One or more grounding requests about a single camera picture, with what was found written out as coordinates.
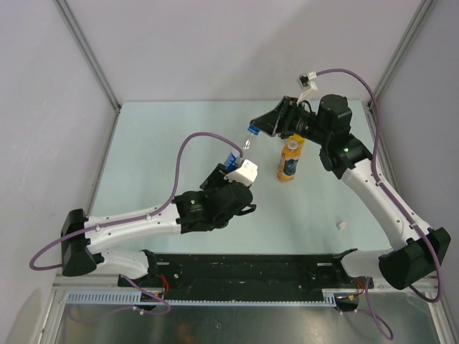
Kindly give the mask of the clear pepsi bottle blue cap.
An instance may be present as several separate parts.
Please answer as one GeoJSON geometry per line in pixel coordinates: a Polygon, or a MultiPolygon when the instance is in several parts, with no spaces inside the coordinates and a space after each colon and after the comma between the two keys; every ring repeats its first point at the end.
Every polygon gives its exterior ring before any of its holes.
{"type": "Polygon", "coordinates": [[[243,160],[250,159],[250,156],[255,151],[259,133],[260,130],[256,128],[254,125],[248,126],[245,133],[238,140],[238,146],[241,148],[242,154],[240,154],[240,152],[237,149],[233,148],[223,163],[225,169],[228,172],[234,171],[235,169],[239,168],[243,160]]]}

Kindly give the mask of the orange drink bottle white cap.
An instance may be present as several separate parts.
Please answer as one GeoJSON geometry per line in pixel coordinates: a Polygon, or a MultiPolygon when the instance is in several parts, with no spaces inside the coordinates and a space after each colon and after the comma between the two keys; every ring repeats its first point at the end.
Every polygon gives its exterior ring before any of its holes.
{"type": "Polygon", "coordinates": [[[280,182],[288,182],[295,178],[297,165],[301,157],[302,149],[294,140],[286,140],[280,154],[280,162],[277,169],[277,178],[280,182]]]}

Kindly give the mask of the yellow honey pomelo bottle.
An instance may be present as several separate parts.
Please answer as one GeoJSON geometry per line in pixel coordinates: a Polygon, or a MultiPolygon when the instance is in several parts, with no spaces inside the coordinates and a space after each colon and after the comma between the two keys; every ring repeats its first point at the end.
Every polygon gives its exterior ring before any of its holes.
{"type": "Polygon", "coordinates": [[[302,138],[302,137],[299,136],[299,135],[292,135],[292,136],[289,137],[289,140],[294,140],[294,141],[296,141],[297,144],[298,144],[298,147],[299,147],[300,149],[303,148],[304,143],[305,143],[305,139],[302,138]]]}

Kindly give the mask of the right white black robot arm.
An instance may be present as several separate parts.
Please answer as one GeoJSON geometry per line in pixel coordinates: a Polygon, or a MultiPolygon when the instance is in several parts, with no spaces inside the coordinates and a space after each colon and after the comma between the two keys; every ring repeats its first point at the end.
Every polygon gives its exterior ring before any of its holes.
{"type": "Polygon", "coordinates": [[[441,266],[451,237],[444,228],[433,229],[416,215],[372,167],[376,159],[351,134],[351,119],[352,111],[343,96],[322,97],[317,112],[285,96],[273,110],[250,123],[271,137],[297,134],[318,144],[323,167],[354,191],[383,229],[390,250],[346,254],[332,267],[332,282],[348,287],[356,277],[383,277],[393,288],[403,290],[441,266]]]}

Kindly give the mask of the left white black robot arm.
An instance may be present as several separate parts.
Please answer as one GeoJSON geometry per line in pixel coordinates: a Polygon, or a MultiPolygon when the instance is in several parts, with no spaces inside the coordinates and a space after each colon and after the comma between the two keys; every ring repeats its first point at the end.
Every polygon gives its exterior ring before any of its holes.
{"type": "Polygon", "coordinates": [[[256,209],[250,187],[257,170],[248,159],[230,172],[219,164],[198,191],[175,196],[166,206],[106,217],[87,216],[83,209],[70,211],[61,230],[63,275],[124,274],[145,287],[153,285],[158,278],[153,253],[145,249],[130,252],[117,249],[117,245],[158,234],[226,227],[233,217],[256,209]]]}

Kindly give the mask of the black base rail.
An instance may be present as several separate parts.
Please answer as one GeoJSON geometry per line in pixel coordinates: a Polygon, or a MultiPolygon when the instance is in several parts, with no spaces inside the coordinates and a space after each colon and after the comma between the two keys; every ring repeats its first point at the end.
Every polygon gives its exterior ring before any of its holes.
{"type": "Polygon", "coordinates": [[[343,254],[147,254],[150,266],[134,283],[165,287],[166,299],[185,302],[322,301],[323,290],[355,290],[343,254]]]}

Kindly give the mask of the right aluminium frame post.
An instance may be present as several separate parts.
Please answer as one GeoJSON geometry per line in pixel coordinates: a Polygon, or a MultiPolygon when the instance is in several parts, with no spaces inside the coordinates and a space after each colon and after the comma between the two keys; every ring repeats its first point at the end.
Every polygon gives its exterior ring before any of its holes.
{"type": "Polygon", "coordinates": [[[374,89],[374,96],[376,100],[379,100],[389,87],[390,82],[404,62],[405,57],[408,55],[408,52],[415,43],[415,40],[419,36],[436,5],[436,0],[423,0],[420,2],[420,5],[412,16],[404,34],[402,35],[402,38],[390,58],[387,67],[374,89]]]}

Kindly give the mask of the aluminium frame post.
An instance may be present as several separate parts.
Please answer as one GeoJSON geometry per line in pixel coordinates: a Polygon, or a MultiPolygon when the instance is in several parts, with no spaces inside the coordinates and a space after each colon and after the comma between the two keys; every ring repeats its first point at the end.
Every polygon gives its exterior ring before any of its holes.
{"type": "Polygon", "coordinates": [[[62,17],[63,22],[65,23],[68,31],[72,35],[78,49],[84,60],[86,61],[90,71],[92,72],[95,81],[99,84],[101,90],[103,91],[104,96],[109,102],[110,106],[117,113],[121,108],[113,88],[110,86],[110,83],[103,71],[103,68],[100,66],[98,58],[96,57],[92,47],[90,46],[87,37],[80,26],[77,17],[75,16],[71,6],[68,1],[65,0],[54,0],[54,5],[56,6],[60,16],[62,17]]]}
{"type": "Polygon", "coordinates": [[[408,52],[415,43],[415,40],[419,36],[436,5],[436,0],[423,0],[420,2],[420,5],[412,16],[404,34],[402,35],[402,38],[390,58],[387,67],[374,89],[374,96],[376,100],[379,100],[389,87],[390,82],[404,62],[405,57],[408,55],[408,52]]]}

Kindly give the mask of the left aluminium frame post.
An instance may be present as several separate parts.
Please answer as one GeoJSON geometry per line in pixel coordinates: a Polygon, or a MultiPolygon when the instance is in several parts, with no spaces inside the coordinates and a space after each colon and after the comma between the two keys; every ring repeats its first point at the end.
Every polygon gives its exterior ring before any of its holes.
{"type": "Polygon", "coordinates": [[[110,83],[103,71],[103,68],[100,66],[98,58],[96,57],[92,47],[90,46],[87,37],[80,26],[77,17],[75,16],[71,6],[68,1],[65,0],[54,0],[54,5],[56,6],[60,16],[62,17],[63,22],[65,23],[68,31],[72,35],[78,49],[84,60],[86,61],[90,71],[92,72],[95,81],[99,84],[101,90],[103,91],[104,96],[109,102],[110,106],[117,113],[121,108],[113,88],[110,86],[110,83]]]}

